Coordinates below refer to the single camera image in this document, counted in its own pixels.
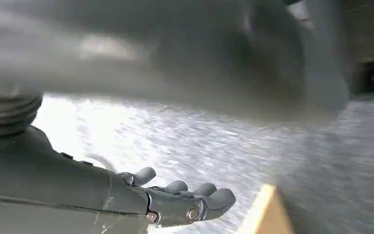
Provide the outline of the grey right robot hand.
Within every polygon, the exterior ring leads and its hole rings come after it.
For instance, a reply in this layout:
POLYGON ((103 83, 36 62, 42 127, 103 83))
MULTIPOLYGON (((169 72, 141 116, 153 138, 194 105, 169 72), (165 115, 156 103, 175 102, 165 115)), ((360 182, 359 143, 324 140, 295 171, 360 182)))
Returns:
POLYGON ((0 233, 145 233, 217 219, 229 189, 146 184, 55 151, 44 93, 115 96, 261 124, 322 125, 349 99, 337 0, 0 0, 0 233))

